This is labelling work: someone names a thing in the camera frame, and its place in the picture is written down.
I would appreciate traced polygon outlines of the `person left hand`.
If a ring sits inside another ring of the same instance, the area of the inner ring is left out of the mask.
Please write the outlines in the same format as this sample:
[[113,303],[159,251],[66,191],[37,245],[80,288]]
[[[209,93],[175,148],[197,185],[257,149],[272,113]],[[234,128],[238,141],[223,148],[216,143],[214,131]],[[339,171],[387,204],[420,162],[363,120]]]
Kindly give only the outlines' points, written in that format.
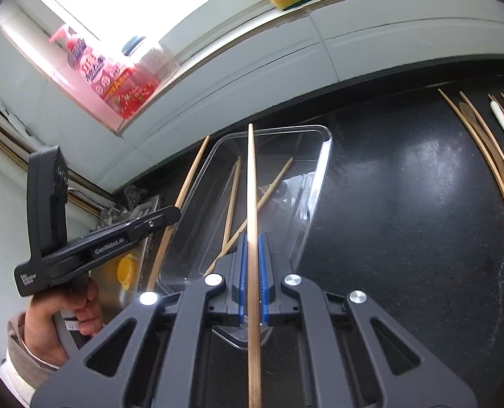
[[34,356],[56,367],[68,360],[53,321],[53,316],[62,310],[69,310],[77,316],[82,335],[96,335],[103,327],[97,283],[89,279],[87,287],[78,292],[46,290],[34,295],[29,303],[25,312],[23,342]]

